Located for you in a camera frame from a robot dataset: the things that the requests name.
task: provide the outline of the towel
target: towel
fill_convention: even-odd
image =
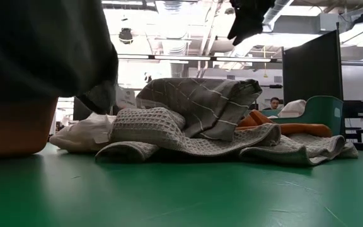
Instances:
[[[187,137],[232,141],[239,121],[261,92],[252,79],[155,79],[137,95],[137,106],[179,113]]]
[[[254,129],[233,132],[233,140],[222,141],[186,136],[186,119],[165,108],[124,109],[119,111],[110,132],[108,146],[96,155],[115,161],[146,161],[160,149],[192,156],[234,154],[242,161],[269,160],[292,165],[317,165],[336,156],[356,158],[352,144],[342,136],[316,137],[309,134],[282,136],[278,124],[262,124]]]
[[[259,125],[271,123],[272,120],[264,116],[257,110],[252,110],[247,117],[245,117],[236,128],[237,130],[253,129]],[[280,124],[281,134],[288,136],[296,133],[305,133],[319,137],[331,137],[331,130],[323,124]]]

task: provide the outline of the green table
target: green table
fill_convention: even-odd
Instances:
[[[0,226],[363,226],[363,152],[314,168],[0,160]]]

